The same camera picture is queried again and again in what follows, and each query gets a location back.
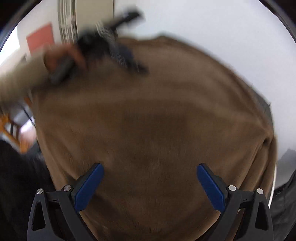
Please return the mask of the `cream knit sleeve forearm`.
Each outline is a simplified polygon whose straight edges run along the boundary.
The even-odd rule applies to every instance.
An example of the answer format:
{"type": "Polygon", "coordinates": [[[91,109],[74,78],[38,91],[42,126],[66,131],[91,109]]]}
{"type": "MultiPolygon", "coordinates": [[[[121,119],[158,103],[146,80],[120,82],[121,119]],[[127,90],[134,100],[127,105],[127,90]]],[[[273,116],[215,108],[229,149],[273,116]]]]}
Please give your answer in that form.
{"type": "Polygon", "coordinates": [[[11,104],[46,82],[49,72],[44,56],[44,53],[33,56],[1,75],[1,112],[4,113],[11,104]]]}

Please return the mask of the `person's left hand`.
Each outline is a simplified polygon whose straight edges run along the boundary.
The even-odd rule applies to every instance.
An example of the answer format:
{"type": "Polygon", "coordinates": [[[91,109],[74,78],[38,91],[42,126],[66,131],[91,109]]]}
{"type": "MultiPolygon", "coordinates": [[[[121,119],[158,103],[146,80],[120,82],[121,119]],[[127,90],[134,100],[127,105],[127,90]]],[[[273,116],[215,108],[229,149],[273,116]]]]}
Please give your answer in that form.
{"type": "Polygon", "coordinates": [[[66,57],[72,59],[78,67],[87,67],[84,56],[74,44],[53,45],[47,48],[44,52],[44,65],[49,72],[53,72],[66,57]]]}

